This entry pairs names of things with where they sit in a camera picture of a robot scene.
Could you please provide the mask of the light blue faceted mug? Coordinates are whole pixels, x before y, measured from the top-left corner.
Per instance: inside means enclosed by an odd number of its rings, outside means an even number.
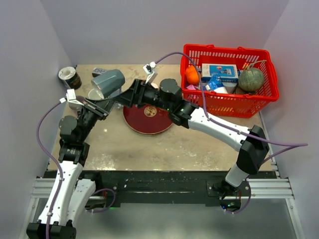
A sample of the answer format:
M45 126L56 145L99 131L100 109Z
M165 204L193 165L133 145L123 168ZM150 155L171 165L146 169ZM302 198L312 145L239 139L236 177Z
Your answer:
M110 93L104 93L102 90L92 89L88 93L88 99L90 100L104 100L109 97Z

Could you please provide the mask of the lilac mug black handle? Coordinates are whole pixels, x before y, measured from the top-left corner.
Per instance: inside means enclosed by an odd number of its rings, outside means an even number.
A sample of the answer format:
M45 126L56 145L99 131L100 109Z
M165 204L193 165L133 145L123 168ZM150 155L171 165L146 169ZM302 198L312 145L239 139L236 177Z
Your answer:
M68 101L68 106L72 110L81 110L82 106L84 105L83 102L85 101L85 97L77 96L75 100Z

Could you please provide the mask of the pink mug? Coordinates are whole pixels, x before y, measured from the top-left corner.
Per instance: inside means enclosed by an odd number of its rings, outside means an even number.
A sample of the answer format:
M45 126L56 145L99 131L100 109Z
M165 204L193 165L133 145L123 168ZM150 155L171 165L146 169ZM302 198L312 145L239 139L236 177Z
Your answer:
M158 85L156 83L151 83L151 85L155 88L155 89L158 89Z

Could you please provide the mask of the dark teal faceted mug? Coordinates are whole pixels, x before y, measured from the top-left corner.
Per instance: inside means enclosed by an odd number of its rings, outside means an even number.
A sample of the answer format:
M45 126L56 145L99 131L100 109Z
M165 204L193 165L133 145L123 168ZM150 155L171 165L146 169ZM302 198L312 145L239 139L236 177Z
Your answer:
M125 76L118 69L109 70L94 77L91 83L99 97L102 99L113 98L122 92Z

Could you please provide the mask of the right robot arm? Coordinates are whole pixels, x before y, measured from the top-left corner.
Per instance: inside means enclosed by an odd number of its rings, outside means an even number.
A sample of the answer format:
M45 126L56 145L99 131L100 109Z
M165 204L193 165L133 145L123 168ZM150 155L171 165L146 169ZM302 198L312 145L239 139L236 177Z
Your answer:
M128 108L150 105L165 110L175 125L205 133L237 151L236 163L218 188L226 195L234 195L244 179L257 174L268 154L265 134L259 126L235 125L209 114L204 108L185 100L174 79L162 80L157 89L144 80L134 80L126 91L113 99Z

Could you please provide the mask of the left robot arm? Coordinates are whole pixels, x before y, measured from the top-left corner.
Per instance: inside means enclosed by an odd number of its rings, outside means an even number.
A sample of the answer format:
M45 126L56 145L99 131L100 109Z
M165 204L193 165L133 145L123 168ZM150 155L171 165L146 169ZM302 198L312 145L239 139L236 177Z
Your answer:
M59 157L52 158L57 173L45 208L26 228L30 239L74 239L77 221L90 196L103 191L97 176L80 175L90 148L85 140L96 122L106 119L114 102L85 99L75 103L81 107L78 116L65 116L59 122Z

